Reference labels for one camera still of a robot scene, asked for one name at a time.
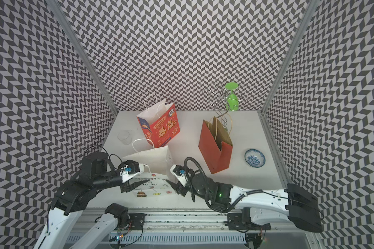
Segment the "white happy every day bag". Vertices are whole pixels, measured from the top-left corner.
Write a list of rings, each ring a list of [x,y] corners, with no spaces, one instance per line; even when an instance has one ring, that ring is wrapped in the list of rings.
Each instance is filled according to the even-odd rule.
[[[171,174],[173,159],[168,146],[155,147],[148,150],[134,149],[135,153],[125,156],[123,160],[133,160],[143,164],[144,172],[137,175],[130,183],[147,181],[131,191],[136,199],[158,199],[175,195],[170,183],[176,181]]]

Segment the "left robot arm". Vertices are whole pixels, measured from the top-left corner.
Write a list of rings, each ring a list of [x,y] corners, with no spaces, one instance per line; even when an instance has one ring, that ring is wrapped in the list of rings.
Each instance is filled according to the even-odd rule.
[[[89,202],[105,189],[120,187],[128,193],[144,182],[129,181],[144,172],[144,164],[133,160],[123,161],[116,169],[106,152],[93,152],[84,156],[81,169],[62,184],[50,205],[46,225],[35,244],[36,249],[62,249],[77,220]],[[99,221],[77,242],[74,249],[94,249],[116,228],[130,228],[132,220],[128,209],[113,203]]]

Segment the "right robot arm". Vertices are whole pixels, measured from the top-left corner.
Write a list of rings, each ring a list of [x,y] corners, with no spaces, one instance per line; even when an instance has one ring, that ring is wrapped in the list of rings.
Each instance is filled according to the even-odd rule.
[[[241,210],[245,230],[286,221],[303,231],[323,232],[324,215],[319,210],[318,198],[299,185],[262,190],[215,182],[192,157],[186,158],[182,166],[171,166],[169,172],[176,178],[170,185],[177,194],[190,193],[192,201],[199,197],[210,210],[220,214]]]

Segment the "plain red paper bag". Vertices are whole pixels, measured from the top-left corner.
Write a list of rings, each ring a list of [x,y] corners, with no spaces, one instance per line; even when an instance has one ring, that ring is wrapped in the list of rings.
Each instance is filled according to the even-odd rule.
[[[210,121],[203,120],[198,148],[211,174],[229,168],[233,143],[230,133],[216,117]]]

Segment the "red printed paper bag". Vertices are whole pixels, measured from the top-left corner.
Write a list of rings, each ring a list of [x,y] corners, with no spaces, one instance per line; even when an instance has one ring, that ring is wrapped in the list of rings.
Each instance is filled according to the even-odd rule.
[[[159,101],[157,96],[149,94],[144,99],[144,107],[137,119],[145,138],[154,147],[166,146],[180,132],[175,104],[166,98]]]

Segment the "clear plastic cup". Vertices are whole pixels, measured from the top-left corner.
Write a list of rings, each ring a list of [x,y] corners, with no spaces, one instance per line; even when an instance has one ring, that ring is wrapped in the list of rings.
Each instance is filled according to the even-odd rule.
[[[117,138],[124,145],[129,145],[132,143],[132,133],[128,130],[121,130],[118,133]]]

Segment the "blue white ceramic dish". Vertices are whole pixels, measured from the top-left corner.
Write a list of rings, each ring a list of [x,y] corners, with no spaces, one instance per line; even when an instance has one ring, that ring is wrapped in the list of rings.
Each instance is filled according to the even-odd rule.
[[[266,157],[257,149],[249,149],[244,155],[246,163],[253,168],[261,168],[266,163]]]

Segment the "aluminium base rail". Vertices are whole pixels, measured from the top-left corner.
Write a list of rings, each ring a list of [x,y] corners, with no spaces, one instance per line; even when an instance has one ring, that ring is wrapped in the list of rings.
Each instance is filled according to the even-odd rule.
[[[208,210],[137,209],[128,212],[120,228],[104,233],[98,242],[87,242],[84,235],[101,225],[104,210],[84,211],[65,241],[70,249],[181,248],[200,246],[244,249],[322,249],[318,236],[281,222],[251,225],[241,211],[218,214]]]

